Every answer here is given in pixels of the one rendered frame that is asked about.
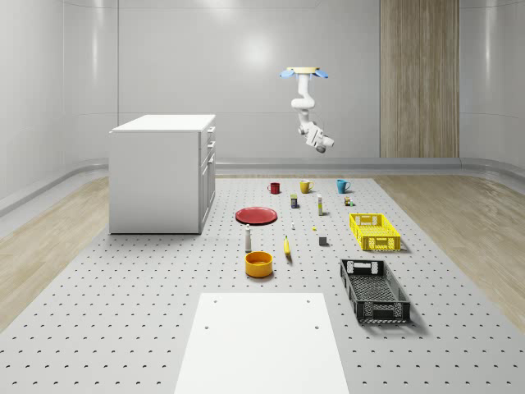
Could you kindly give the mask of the red plate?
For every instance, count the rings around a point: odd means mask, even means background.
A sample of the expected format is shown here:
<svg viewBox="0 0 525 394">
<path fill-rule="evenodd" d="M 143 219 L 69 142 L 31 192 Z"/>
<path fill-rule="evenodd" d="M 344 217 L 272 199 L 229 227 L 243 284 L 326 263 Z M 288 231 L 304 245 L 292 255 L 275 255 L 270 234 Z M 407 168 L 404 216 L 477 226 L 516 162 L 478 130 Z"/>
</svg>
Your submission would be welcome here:
<svg viewBox="0 0 525 394">
<path fill-rule="evenodd" d="M 238 222 L 250 225 L 265 225 L 277 220 L 277 213 L 271 208 L 248 207 L 242 208 L 235 214 Z"/>
</svg>

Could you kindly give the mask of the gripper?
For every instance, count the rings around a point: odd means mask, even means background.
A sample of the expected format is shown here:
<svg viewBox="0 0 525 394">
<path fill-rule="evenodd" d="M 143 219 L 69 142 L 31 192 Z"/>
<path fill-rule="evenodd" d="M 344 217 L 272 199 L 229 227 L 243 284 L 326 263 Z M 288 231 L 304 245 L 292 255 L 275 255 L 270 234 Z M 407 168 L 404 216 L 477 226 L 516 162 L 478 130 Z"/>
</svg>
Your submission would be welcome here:
<svg viewBox="0 0 525 394">
<path fill-rule="evenodd" d="M 304 126 L 306 143 L 315 149 L 325 149 L 323 144 L 323 131 L 313 121 L 310 121 Z"/>
</svg>

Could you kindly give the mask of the drone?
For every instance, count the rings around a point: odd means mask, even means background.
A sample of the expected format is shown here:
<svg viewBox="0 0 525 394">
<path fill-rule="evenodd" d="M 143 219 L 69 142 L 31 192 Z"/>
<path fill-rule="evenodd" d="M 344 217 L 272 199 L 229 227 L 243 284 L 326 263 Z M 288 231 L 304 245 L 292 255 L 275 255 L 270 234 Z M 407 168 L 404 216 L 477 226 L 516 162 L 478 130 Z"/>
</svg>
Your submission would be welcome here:
<svg viewBox="0 0 525 394">
<path fill-rule="evenodd" d="M 305 74 L 309 77 L 316 76 L 320 78 L 327 78 L 328 74 L 324 71 L 322 71 L 319 67 L 311 67 L 311 66 L 291 66 L 287 67 L 284 71 L 280 73 L 280 78 L 290 78 L 294 75 L 302 75 Z"/>
</svg>

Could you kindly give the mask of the yellow basket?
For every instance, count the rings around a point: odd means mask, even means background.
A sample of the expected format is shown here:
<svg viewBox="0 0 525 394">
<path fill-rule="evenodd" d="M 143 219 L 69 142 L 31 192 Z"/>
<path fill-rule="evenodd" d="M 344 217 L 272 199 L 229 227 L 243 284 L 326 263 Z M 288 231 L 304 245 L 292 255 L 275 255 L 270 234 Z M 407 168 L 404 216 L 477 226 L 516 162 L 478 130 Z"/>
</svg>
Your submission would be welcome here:
<svg viewBox="0 0 525 394">
<path fill-rule="evenodd" d="M 351 213 L 349 226 L 363 250 L 400 250 L 400 234 L 381 213 Z"/>
</svg>

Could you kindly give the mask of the white board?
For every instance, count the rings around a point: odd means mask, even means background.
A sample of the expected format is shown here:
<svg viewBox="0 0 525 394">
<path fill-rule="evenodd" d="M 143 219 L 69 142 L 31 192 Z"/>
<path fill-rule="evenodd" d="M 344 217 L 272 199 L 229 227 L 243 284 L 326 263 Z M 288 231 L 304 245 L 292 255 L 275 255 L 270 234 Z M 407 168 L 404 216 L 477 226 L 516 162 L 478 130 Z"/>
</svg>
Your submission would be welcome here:
<svg viewBox="0 0 525 394">
<path fill-rule="evenodd" d="M 349 394 L 321 293 L 203 293 L 175 394 Z"/>
</svg>

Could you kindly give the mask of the dark grey basket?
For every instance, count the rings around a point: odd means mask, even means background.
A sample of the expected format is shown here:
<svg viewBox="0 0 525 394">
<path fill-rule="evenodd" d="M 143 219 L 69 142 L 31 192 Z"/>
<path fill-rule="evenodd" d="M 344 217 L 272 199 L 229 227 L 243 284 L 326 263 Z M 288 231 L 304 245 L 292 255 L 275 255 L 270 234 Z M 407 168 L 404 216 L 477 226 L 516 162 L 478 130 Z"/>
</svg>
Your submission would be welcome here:
<svg viewBox="0 0 525 394">
<path fill-rule="evenodd" d="M 382 260 L 341 259 L 340 276 L 356 319 L 364 323 L 405 323 L 410 302 Z"/>
</svg>

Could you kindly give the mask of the white cabinet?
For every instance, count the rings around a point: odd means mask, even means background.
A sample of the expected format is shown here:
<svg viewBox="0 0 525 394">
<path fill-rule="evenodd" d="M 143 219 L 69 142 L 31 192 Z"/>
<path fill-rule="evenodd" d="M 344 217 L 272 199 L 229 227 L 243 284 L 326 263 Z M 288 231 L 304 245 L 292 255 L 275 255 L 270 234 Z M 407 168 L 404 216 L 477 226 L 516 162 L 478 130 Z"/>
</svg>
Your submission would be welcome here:
<svg viewBox="0 0 525 394">
<path fill-rule="evenodd" d="M 215 118 L 145 115 L 110 132 L 110 232 L 202 232 L 216 191 Z"/>
</svg>

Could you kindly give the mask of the yellow bowl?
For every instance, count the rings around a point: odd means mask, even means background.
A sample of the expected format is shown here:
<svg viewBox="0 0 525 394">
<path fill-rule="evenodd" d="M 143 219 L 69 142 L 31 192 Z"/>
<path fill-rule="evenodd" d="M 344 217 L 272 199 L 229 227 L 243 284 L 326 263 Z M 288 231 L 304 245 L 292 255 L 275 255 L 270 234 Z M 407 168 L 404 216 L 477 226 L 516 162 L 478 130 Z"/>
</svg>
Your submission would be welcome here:
<svg viewBox="0 0 525 394">
<path fill-rule="evenodd" d="M 253 251 L 245 255 L 245 272 L 251 277 L 266 277 L 273 271 L 272 256 L 268 252 Z"/>
</svg>

